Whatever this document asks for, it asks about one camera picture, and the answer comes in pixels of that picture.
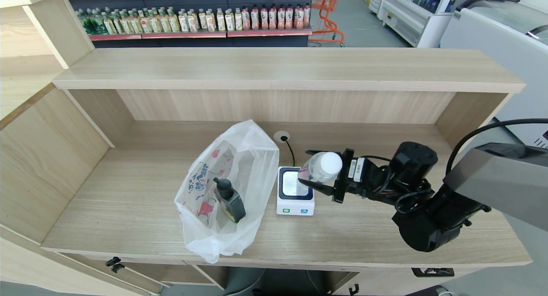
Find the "plastic bag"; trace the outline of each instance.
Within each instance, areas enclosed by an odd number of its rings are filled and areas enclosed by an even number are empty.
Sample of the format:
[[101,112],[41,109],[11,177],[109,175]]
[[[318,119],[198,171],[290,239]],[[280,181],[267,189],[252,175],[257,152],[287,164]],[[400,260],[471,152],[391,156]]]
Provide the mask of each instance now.
[[[252,120],[231,126],[192,163],[175,198],[185,246],[216,263],[241,254],[255,239],[278,173],[280,150]],[[214,177],[229,179],[240,194],[245,217],[229,220],[215,198]]]

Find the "label sticker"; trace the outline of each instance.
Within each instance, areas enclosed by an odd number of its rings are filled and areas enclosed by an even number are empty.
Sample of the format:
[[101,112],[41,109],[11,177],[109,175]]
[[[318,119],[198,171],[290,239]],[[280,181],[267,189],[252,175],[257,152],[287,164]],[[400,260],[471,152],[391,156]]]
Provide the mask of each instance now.
[[366,160],[366,158],[358,158],[358,162],[356,163],[356,171],[354,172],[354,181],[360,182],[362,181],[362,168],[363,168],[363,162]]
[[356,159],[352,160],[350,163],[350,170],[348,171],[348,178],[354,177],[354,171],[356,170]]

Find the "black bracket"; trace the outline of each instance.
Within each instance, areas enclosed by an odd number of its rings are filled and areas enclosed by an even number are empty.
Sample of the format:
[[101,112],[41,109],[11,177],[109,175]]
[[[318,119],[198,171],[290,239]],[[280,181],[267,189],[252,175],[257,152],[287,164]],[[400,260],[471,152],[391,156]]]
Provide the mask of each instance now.
[[427,268],[424,271],[420,268],[411,268],[415,277],[454,277],[455,271],[452,268]]
[[348,288],[348,292],[350,292],[350,296],[354,296],[354,295],[356,295],[360,292],[360,285],[359,284],[354,284],[354,289],[355,290],[352,290],[351,287]]
[[121,261],[122,261],[121,258],[113,257],[112,259],[109,259],[106,263],[104,263],[104,266],[107,266],[107,267],[114,266],[117,263],[120,263]]
[[125,266],[122,265],[121,263],[117,263],[110,270],[112,270],[112,272],[114,273],[118,273],[118,270],[121,270],[122,268],[125,268]]

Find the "refrigerator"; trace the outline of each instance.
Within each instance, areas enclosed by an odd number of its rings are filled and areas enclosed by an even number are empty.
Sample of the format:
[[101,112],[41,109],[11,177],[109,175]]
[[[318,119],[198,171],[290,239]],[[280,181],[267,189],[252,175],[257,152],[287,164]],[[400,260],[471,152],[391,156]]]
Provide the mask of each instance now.
[[[548,14],[519,0],[468,0],[454,12],[440,48],[480,50],[527,84],[497,120],[548,118]],[[507,128],[524,144],[548,148],[546,124]]]

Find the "gray floor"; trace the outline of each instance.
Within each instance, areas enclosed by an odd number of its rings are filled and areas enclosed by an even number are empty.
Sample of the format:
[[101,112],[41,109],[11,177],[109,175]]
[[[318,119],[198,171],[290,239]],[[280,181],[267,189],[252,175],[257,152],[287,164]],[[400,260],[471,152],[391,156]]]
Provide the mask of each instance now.
[[[311,25],[318,25],[318,11],[313,10]],[[366,6],[364,0],[339,0],[335,12],[330,14],[340,31],[345,34],[344,45],[349,48],[410,48],[411,46],[390,27],[382,27]],[[321,43],[322,47],[338,47],[338,44]]]

